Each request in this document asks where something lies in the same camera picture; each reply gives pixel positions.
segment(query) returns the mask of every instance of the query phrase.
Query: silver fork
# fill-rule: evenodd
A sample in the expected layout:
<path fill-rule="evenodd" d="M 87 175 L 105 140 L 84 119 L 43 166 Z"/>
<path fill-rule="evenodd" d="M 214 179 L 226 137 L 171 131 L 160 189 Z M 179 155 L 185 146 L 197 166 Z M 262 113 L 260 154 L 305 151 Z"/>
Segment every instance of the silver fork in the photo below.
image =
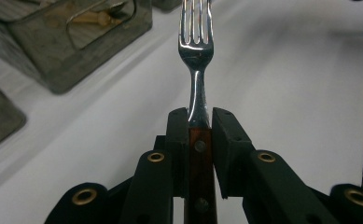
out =
<path fill-rule="evenodd" d="M 198 36 L 195 38 L 196 21 L 195 0 L 191 0 L 190 20 L 187 27 L 187 0 L 183 0 L 178 35 L 178 52 L 187 65 L 191 75 L 190 103 L 188 123 L 191 128 L 209 128 L 207 104 L 204 92 L 204 70 L 211 62 L 214 54 L 213 24 L 211 16 L 211 0 L 207 0 L 207 34 L 203 35 L 202 0 L 199 1 Z"/>

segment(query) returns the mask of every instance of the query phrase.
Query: white surface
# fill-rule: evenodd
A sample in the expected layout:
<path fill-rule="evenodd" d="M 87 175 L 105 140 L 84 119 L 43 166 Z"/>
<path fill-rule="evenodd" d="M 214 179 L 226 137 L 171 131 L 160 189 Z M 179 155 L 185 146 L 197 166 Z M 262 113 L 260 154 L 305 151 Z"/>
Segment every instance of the white surface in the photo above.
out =
<path fill-rule="evenodd" d="M 307 185 L 359 185 L 363 2 L 216 0 L 213 16 L 209 106 L 233 112 L 256 148 L 280 154 Z M 73 186 L 110 189 L 133 175 L 167 114 L 188 106 L 178 20 L 179 9 L 154 9 L 151 31 L 61 96 L 0 60 L 0 89 L 28 118 L 0 144 L 0 223 L 43 223 Z M 240 199 L 217 200 L 219 223 L 245 223 Z"/>

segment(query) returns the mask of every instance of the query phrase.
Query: fork handle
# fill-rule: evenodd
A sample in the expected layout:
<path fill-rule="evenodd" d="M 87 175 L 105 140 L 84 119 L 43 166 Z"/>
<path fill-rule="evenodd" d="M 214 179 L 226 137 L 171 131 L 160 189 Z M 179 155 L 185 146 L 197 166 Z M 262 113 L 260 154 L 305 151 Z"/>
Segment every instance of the fork handle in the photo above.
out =
<path fill-rule="evenodd" d="M 204 70 L 189 69 L 191 76 L 188 122 L 191 128 L 209 128 L 207 104 L 204 91 Z"/>
<path fill-rule="evenodd" d="M 184 224 L 217 224 L 210 129 L 189 129 L 188 173 Z"/>

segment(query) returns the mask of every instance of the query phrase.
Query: wooden handle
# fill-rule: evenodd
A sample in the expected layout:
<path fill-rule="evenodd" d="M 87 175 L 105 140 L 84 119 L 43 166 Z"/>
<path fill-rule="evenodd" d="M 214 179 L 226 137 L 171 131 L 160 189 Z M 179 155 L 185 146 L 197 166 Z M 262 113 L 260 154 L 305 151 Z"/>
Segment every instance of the wooden handle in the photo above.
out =
<path fill-rule="evenodd" d="M 211 130 L 189 129 L 189 183 L 184 202 L 185 224 L 216 224 Z"/>

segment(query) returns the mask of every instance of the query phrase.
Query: fork tines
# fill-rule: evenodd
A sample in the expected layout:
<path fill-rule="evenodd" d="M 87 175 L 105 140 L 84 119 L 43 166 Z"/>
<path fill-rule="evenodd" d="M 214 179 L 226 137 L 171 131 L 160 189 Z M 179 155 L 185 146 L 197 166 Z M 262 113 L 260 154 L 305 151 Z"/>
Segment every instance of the fork tines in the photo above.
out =
<path fill-rule="evenodd" d="M 198 8 L 198 22 L 195 22 L 195 5 L 196 1 L 199 1 L 199 8 Z M 203 31 L 203 6 L 202 0 L 189 0 L 187 4 L 187 0 L 183 0 L 182 2 L 182 10 L 181 10 L 181 20 L 180 20 L 180 41 L 182 43 L 186 42 L 205 42 L 211 44 L 213 42 L 213 23 L 212 23 L 212 15 L 211 15 L 211 0 L 207 0 L 207 8 L 206 8 L 206 18 L 207 18 L 207 34 L 204 35 Z M 187 13 L 189 15 L 189 23 L 188 28 L 187 24 Z M 195 36 L 195 30 L 199 32 L 198 37 Z"/>

